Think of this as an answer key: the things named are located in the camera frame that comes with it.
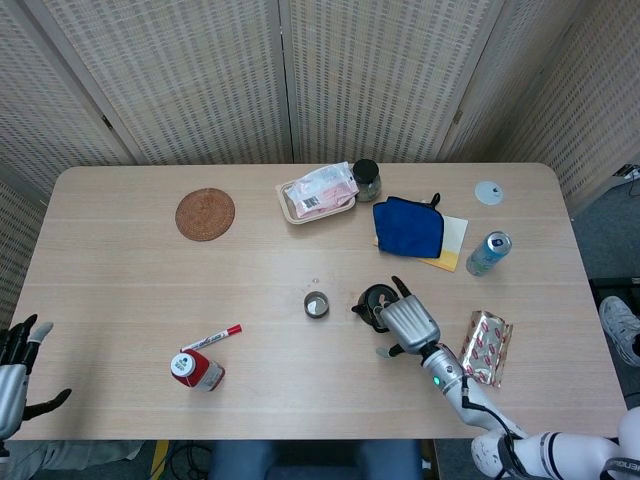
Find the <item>beige food tray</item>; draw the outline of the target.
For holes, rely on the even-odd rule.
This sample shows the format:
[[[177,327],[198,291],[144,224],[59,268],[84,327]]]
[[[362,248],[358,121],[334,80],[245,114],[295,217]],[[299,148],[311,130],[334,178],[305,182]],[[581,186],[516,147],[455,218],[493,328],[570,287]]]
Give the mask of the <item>beige food tray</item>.
[[[356,198],[353,197],[349,201],[345,202],[340,207],[337,207],[335,209],[327,210],[327,211],[316,211],[316,212],[312,212],[311,214],[305,217],[299,217],[297,215],[297,211],[294,203],[291,201],[291,199],[287,194],[287,191],[291,188],[293,184],[294,184],[294,180],[290,180],[288,182],[275,186],[276,196],[279,201],[280,207],[282,209],[284,218],[287,222],[293,225],[302,225],[302,224],[320,220],[335,214],[343,213],[353,208],[356,204]]]

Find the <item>white round disc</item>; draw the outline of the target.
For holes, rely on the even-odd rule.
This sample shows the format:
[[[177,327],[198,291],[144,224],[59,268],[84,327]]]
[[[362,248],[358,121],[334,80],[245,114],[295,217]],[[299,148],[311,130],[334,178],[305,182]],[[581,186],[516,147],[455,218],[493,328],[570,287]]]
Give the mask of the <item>white round disc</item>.
[[[493,181],[481,181],[474,188],[474,195],[484,205],[495,206],[504,199],[504,190]]]

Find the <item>gold snack packet red print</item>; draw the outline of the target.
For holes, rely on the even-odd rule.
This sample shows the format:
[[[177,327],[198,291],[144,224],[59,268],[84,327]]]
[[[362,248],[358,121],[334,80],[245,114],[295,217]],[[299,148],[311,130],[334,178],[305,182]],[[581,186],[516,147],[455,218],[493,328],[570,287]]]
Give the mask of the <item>gold snack packet red print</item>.
[[[463,371],[484,385],[499,388],[512,330],[503,318],[474,311],[458,356]]]

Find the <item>pink white plastic bag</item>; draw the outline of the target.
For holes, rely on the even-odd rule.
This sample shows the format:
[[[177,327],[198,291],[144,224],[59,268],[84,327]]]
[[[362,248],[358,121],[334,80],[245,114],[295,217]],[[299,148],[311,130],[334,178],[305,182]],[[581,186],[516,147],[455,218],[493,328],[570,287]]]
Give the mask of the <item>pink white plastic bag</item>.
[[[299,218],[341,207],[358,192],[359,188],[347,162],[313,170],[295,180],[286,190]]]

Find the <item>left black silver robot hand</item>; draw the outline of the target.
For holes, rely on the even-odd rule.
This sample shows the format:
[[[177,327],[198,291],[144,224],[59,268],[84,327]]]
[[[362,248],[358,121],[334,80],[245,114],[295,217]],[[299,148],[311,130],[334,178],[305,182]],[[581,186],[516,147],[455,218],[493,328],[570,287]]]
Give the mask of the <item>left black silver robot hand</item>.
[[[28,405],[30,376],[39,349],[53,329],[52,322],[39,325],[34,331],[38,315],[9,329],[0,330],[0,443],[11,438],[25,421],[50,413],[62,406],[72,393],[62,390],[53,399]]]

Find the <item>blue cloth with black loop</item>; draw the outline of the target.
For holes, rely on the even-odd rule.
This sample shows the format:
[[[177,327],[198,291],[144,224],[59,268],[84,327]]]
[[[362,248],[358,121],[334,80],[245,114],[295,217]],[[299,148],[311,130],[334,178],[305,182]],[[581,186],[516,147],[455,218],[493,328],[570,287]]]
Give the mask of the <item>blue cloth with black loop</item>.
[[[427,203],[389,196],[374,204],[378,248],[397,256],[439,258],[444,238],[444,217],[436,209],[440,199],[439,193]]]

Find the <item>yellow strip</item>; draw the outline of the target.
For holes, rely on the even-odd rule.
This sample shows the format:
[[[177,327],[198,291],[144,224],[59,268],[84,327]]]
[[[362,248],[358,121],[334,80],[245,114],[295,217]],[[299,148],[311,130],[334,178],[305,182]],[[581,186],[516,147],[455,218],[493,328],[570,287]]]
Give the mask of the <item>yellow strip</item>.
[[[160,480],[165,470],[165,463],[169,453],[169,447],[170,442],[168,440],[156,441],[148,480]]]

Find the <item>yellow white paper sheet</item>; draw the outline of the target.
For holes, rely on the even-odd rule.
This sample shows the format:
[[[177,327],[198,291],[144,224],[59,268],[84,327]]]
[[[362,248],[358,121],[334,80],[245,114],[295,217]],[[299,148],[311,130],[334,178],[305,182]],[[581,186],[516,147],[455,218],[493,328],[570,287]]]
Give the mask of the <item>yellow white paper sheet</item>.
[[[467,225],[466,219],[425,211],[415,216],[405,215],[395,222],[391,233],[396,234],[400,229],[399,241],[391,240],[387,233],[384,233],[384,237],[388,246],[411,246],[413,252],[422,253],[434,253],[439,239],[442,239],[440,255],[437,258],[415,257],[415,260],[454,272],[458,265]]]

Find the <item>white sneaker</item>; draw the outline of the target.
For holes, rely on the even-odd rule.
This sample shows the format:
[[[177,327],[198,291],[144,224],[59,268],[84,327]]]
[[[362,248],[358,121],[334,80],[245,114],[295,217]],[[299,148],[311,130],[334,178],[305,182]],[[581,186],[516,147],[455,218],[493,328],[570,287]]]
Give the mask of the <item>white sneaker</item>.
[[[608,296],[600,303],[599,316],[620,357],[640,368],[640,317],[617,296]]]

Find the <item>round woven rattan coaster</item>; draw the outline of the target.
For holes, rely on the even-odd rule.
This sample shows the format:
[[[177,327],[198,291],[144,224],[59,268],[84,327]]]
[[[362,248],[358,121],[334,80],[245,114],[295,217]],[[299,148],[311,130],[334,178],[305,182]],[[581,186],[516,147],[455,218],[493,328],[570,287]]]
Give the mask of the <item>round woven rattan coaster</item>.
[[[204,242],[223,235],[235,219],[235,204],[229,194],[217,188],[203,188],[187,194],[178,204],[175,223],[187,239]]]

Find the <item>red juice bottle white cap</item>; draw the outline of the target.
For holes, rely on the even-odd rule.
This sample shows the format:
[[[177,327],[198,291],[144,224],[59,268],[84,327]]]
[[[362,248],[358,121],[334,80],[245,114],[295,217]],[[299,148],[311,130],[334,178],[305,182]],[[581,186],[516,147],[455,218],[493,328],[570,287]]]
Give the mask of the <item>red juice bottle white cap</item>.
[[[177,353],[170,362],[171,375],[195,390],[212,391],[221,382],[225,369],[193,349]]]

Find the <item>red and white marker pen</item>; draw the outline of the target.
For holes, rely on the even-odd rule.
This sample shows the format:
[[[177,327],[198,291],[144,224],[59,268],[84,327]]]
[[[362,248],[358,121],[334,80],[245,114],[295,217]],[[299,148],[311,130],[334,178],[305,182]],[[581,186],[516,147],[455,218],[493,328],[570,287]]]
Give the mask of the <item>red and white marker pen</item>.
[[[233,325],[223,331],[200,339],[192,344],[186,345],[180,349],[181,352],[186,352],[187,350],[200,350],[206,346],[219,342],[223,339],[226,339],[232,335],[238,334],[242,332],[242,326],[240,324]]]

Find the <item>black teapot with handle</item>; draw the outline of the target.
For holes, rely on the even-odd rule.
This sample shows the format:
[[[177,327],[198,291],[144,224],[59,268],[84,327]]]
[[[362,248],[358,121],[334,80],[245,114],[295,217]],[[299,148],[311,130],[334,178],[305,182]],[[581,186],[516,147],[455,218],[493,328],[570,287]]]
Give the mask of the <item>black teapot with handle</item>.
[[[351,311],[377,333],[386,333],[389,329],[381,319],[381,312],[398,300],[399,296],[392,287],[386,284],[375,284],[360,295],[358,303],[351,308]]]

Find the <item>glass jar black lid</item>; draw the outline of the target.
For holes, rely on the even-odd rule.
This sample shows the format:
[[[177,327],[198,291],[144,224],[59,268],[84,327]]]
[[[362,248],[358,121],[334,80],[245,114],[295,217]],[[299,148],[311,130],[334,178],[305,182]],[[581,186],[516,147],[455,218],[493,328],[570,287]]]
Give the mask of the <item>glass jar black lid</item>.
[[[375,200],[381,191],[381,179],[377,163],[371,159],[360,159],[352,166],[353,179],[358,187],[356,200],[370,202]]]

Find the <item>blue chair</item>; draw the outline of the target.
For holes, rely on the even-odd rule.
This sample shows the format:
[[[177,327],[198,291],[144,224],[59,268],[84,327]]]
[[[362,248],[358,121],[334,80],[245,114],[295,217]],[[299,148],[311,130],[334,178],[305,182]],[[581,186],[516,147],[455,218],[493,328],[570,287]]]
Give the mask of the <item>blue chair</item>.
[[[219,440],[207,480],[423,480],[415,439]]]

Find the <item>light blue drink can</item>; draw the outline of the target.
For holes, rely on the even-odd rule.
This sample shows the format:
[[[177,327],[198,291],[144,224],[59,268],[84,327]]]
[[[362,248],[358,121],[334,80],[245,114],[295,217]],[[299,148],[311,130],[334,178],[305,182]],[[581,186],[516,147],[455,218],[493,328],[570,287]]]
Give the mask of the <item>light blue drink can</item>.
[[[466,260],[466,269],[473,276],[484,276],[512,249],[510,236],[502,231],[489,233]]]

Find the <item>woven folding screen white frame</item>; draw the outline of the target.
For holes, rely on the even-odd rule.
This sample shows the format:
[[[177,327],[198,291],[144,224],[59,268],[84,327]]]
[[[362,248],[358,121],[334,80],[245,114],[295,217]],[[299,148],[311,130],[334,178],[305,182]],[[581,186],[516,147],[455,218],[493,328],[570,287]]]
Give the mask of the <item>woven folding screen white frame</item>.
[[[640,163],[640,0],[0,0],[0,325],[77,166]]]

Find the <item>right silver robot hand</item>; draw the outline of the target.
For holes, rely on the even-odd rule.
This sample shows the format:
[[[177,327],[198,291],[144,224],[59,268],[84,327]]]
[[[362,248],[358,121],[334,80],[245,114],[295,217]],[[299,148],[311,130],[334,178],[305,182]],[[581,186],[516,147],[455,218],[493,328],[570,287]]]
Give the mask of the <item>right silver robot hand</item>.
[[[378,347],[376,354],[382,358],[393,358],[408,353],[426,360],[438,350],[440,328],[399,277],[392,276],[391,280],[401,297],[393,303],[381,303],[377,316],[379,323],[394,335],[397,343],[388,349]]]

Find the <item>grey fabric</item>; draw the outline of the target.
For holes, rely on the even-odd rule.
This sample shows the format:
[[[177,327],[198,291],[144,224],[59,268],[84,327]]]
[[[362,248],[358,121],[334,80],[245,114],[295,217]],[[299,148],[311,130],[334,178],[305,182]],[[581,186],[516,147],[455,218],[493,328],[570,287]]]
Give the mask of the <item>grey fabric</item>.
[[[7,441],[8,480],[31,480],[42,470],[85,470],[120,460],[133,460],[144,440]]]

